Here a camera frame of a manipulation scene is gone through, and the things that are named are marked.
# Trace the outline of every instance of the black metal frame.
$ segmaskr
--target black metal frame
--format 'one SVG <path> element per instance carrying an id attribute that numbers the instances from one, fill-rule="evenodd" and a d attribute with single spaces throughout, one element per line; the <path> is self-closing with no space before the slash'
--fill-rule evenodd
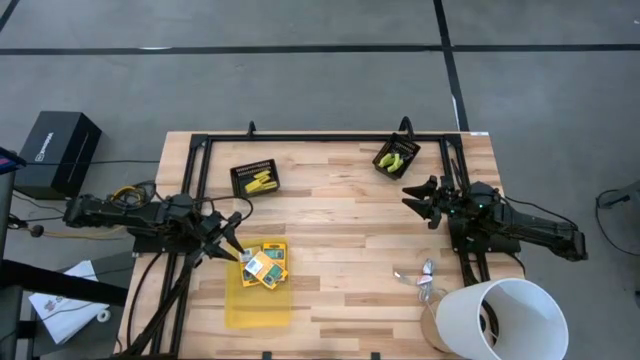
<path id="1" fill-rule="evenodd" d="M 404 117 L 398 128 L 399 132 L 405 132 L 404 136 L 407 136 L 412 141 L 416 142 L 437 142 L 440 147 L 444 175 L 453 177 L 454 172 L 451 166 L 451 157 L 449 154 L 449 147 L 455 150 L 455 161 L 457 169 L 459 169 L 459 177 L 461 179 L 461 187 L 469 185 L 469 174 L 467 172 L 467 166 L 464 156 L 464 149 L 462 146 L 462 138 L 458 133 L 445 133 L 445 134 L 416 134 L 413 131 L 413 126 L 409 118 Z M 187 164 L 185 166 L 182 193 L 188 193 L 193 180 L 193 172 L 196 167 L 196 153 L 200 148 L 203 149 L 202 163 L 200 164 L 200 175 L 198 177 L 198 185 L 196 187 L 195 199 L 204 198 L 204 193 L 208 180 L 209 163 L 211 160 L 211 153 L 213 151 L 213 144 L 215 142 L 235 142 L 235 141 L 319 141 L 319 142 L 334 142 L 334 141 L 358 141 L 358 142 L 385 142 L 389 138 L 391 133 L 381 134 L 322 134 L 322 133 L 283 133 L 283 134 L 260 134 L 256 133 L 256 126 L 254 122 L 249 123 L 249 130 L 246 134 L 195 134 L 192 135 L 189 144 L 189 154 L 187 156 Z M 162 247 L 159 244 L 155 249 L 149 249 L 150 252 L 167 252 L 168 249 Z M 464 266 L 470 264 L 468 254 L 458 251 L 460 255 L 460 262 L 463 266 L 463 277 L 465 285 L 472 285 L 477 283 L 473 271 L 469 267 L 469 271 L 464 271 Z M 175 273 L 175 265 L 178 253 L 170 252 L 169 260 L 167 263 L 167 269 L 162 286 L 162 299 L 166 298 L 168 289 L 173 283 L 173 277 Z M 489 268 L 486 264 L 486 259 L 478 257 L 478 266 L 480 267 L 480 274 L 482 280 L 488 280 Z M 184 317 L 186 312 L 188 289 L 186 289 L 178 300 L 176 315 L 174 319 L 173 333 L 171 336 L 170 353 L 177 354 L 180 349 L 180 341 L 182 335 L 182 328 L 184 325 Z M 160 350 L 160 344 L 162 341 L 162 332 L 158 331 L 153 339 L 152 353 L 158 353 Z"/>

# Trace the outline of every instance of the black box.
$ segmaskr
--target black box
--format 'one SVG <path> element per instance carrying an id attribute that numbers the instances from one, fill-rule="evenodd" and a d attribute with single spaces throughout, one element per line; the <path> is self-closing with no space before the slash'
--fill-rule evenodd
<path id="1" fill-rule="evenodd" d="M 101 134 L 81 112 L 40 112 L 20 151 L 27 167 L 16 172 L 14 188 L 37 200 L 77 196 Z"/>

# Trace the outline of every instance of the white bucket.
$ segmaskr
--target white bucket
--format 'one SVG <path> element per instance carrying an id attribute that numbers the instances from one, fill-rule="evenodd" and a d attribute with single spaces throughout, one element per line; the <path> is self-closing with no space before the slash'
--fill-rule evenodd
<path id="1" fill-rule="evenodd" d="M 500 333 L 493 347 L 480 328 L 483 300 L 498 318 Z M 436 325 L 453 352 L 474 360 L 562 359 L 569 345 L 558 304 L 541 287 L 522 279 L 488 281 L 447 294 L 438 307 Z"/>

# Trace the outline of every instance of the wooden table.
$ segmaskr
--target wooden table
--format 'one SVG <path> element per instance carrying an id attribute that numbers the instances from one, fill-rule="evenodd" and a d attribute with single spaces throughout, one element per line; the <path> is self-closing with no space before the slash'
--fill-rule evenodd
<path id="1" fill-rule="evenodd" d="M 180 192 L 192 134 L 167 134 L 156 177 L 163 196 Z M 490 138 L 468 133 L 462 138 L 471 181 L 501 187 Z M 400 202 L 402 187 L 423 184 L 429 175 L 443 173 L 438 145 L 420 145 L 404 177 L 392 181 L 371 164 L 382 143 L 214 143 L 205 196 L 232 193 L 231 167 L 276 161 L 280 190 L 253 198 L 255 211 L 237 231 L 240 239 L 270 235 L 289 239 L 293 316 L 288 328 L 226 329 L 225 262 L 205 261 L 191 279 L 180 358 L 260 358 L 263 351 L 272 351 L 274 358 L 369 358 L 371 352 L 381 352 L 383 358 L 455 357 L 425 342 L 419 323 L 424 307 L 417 300 L 417 288 L 392 275 L 396 270 L 417 276 L 431 258 L 436 263 L 436 287 L 453 291 L 463 285 L 446 219 L 437 230 L 429 230 Z M 194 179 L 201 158 L 196 159 Z M 241 201 L 216 204 L 223 213 L 242 211 L 244 206 Z M 152 257 L 137 259 L 130 289 L 136 288 Z M 134 334 L 157 309 L 166 258 L 158 260 L 142 287 Z M 487 258 L 492 279 L 524 277 L 506 255 L 487 254 Z M 130 291 L 120 326 L 123 343 L 132 296 Z M 163 352 L 168 351 L 173 318 L 172 313 L 167 317 Z"/>

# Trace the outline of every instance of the white paper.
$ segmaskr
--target white paper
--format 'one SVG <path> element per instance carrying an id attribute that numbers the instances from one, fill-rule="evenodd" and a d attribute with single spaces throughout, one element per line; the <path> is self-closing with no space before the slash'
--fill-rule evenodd
<path id="1" fill-rule="evenodd" d="M 65 272 L 67 275 L 79 276 L 88 280 L 98 281 L 91 261 L 85 260 Z M 40 319 L 49 330 L 49 334 L 56 344 L 63 344 L 82 329 L 98 313 L 109 307 L 107 304 L 89 303 L 87 301 L 67 299 L 62 296 L 33 294 L 29 296 L 31 304 L 38 312 Z"/>

